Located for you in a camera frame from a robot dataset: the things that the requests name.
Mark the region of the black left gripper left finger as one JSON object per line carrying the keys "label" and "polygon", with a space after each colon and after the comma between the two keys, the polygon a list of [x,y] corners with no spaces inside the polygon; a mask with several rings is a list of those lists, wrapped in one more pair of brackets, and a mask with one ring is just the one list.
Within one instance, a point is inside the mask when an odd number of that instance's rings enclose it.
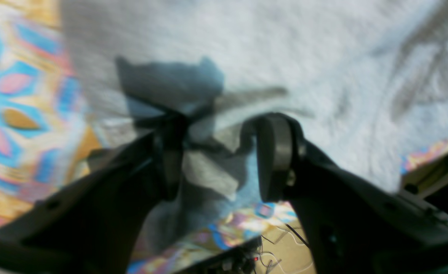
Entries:
{"label": "black left gripper left finger", "polygon": [[0,268],[20,274],[124,274],[142,225],[182,177],[186,118],[170,113],[106,166],[0,227]]}

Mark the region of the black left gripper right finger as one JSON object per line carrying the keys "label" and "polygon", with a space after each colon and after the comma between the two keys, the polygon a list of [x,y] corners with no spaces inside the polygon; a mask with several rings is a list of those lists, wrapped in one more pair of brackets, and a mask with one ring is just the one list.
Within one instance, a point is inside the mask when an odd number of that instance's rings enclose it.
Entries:
{"label": "black left gripper right finger", "polygon": [[268,113],[246,125],[262,201],[290,203],[318,274],[448,274],[448,213],[337,166],[289,116]]}

